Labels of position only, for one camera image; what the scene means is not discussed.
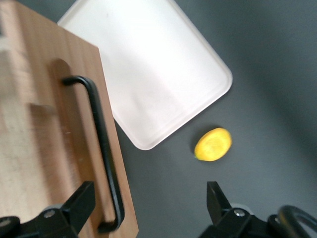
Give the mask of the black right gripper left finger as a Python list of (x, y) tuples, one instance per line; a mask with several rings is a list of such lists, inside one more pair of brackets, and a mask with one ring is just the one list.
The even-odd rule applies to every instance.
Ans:
[(21, 238), (77, 238), (96, 205), (95, 187), (85, 181), (62, 204), (20, 226)]

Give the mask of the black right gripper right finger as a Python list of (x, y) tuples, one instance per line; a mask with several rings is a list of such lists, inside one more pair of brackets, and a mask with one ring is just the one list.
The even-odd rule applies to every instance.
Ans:
[(268, 238), (266, 222), (232, 207), (216, 181), (207, 182), (207, 209), (212, 221), (202, 238)]

